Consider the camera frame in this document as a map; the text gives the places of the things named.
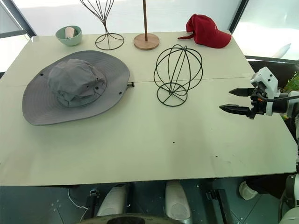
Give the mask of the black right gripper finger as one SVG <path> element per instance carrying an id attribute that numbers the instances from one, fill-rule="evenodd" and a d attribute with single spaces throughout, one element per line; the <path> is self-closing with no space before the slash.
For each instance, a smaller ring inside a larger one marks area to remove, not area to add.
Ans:
<path id="1" fill-rule="evenodd" d="M 238 114 L 244 116 L 250 115 L 250 109 L 244 106 L 226 104 L 226 105 L 220 105 L 219 108 L 231 114 Z"/>
<path id="2" fill-rule="evenodd" d="M 229 93 L 240 97 L 248 97 L 252 95 L 253 90 L 254 88 L 235 88 L 230 90 Z"/>

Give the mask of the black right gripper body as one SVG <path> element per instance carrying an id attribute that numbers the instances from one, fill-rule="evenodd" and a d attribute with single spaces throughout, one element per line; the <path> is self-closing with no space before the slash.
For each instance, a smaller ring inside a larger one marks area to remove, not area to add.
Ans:
<path id="1" fill-rule="evenodd" d="M 249 96 L 252 105 L 248 115 L 250 119 L 254 119 L 257 114 L 264 115 L 266 113 L 267 102 L 259 98 L 260 95 L 263 97 L 263 93 L 260 89 L 249 88 Z"/>

